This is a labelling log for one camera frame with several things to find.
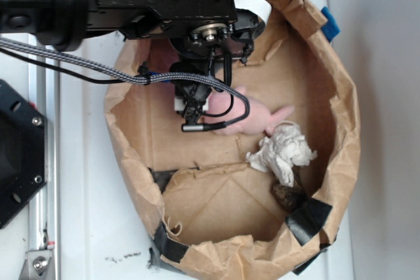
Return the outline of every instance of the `white crumpled tissue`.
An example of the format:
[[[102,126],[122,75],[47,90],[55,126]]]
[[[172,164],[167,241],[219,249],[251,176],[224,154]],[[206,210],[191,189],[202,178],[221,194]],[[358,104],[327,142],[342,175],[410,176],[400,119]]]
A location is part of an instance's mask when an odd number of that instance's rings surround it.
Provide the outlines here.
[[[300,126],[289,121],[278,125],[271,138],[265,137],[259,146],[257,153],[247,153],[246,161],[261,172],[272,170],[280,184],[287,187],[294,185],[291,168],[294,165],[307,166],[317,157],[316,151],[312,152],[309,148]]]

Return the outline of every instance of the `cardboard flap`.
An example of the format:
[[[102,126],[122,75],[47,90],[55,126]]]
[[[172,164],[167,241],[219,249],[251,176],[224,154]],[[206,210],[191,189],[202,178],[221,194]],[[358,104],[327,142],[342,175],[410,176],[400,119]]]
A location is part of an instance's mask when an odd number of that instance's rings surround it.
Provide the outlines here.
[[[237,235],[273,239],[287,214],[267,193],[275,181],[245,163],[178,171],[163,192],[169,229],[182,223],[174,239],[187,245]]]
[[[328,19],[310,0],[291,0],[282,13],[305,39],[328,22]]]

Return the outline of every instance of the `stuffed animal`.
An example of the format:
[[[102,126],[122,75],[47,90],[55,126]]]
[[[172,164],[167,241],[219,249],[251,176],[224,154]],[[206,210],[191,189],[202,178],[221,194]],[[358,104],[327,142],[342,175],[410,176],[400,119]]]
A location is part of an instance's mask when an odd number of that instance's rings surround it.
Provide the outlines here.
[[[240,85],[236,90],[245,95],[246,88]],[[236,134],[242,132],[244,134],[259,134],[260,132],[266,131],[268,134],[272,134],[277,125],[279,125],[284,119],[290,116],[295,110],[294,106],[284,106],[275,113],[271,114],[270,110],[260,101],[254,98],[248,98],[249,100],[249,116],[242,121],[238,121],[232,125],[227,126],[224,129],[214,130],[217,134]],[[209,110],[210,114],[218,114],[226,111],[230,105],[230,94],[227,92],[212,92],[209,97]],[[204,117],[204,122],[218,123],[221,121],[228,121],[235,117],[239,117],[245,112],[245,105],[241,100],[235,98],[234,106],[232,110],[226,115],[218,118]]]

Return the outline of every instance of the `metal bracket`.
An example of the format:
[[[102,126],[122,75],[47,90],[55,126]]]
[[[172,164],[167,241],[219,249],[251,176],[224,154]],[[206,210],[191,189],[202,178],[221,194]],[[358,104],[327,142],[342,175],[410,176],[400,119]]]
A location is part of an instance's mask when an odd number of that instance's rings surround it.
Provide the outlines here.
[[[0,80],[0,228],[45,184],[46,119]]]
[[[54,280],[55,257],[53,250],[32,250],[26,259],[19,280]]]

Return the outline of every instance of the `black mounting plate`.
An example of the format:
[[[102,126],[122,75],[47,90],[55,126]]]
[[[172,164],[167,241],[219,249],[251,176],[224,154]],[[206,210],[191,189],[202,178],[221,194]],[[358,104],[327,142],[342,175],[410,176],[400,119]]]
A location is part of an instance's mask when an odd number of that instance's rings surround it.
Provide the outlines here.
[[[0,229],[45,185],[45,123],[0,80]]]

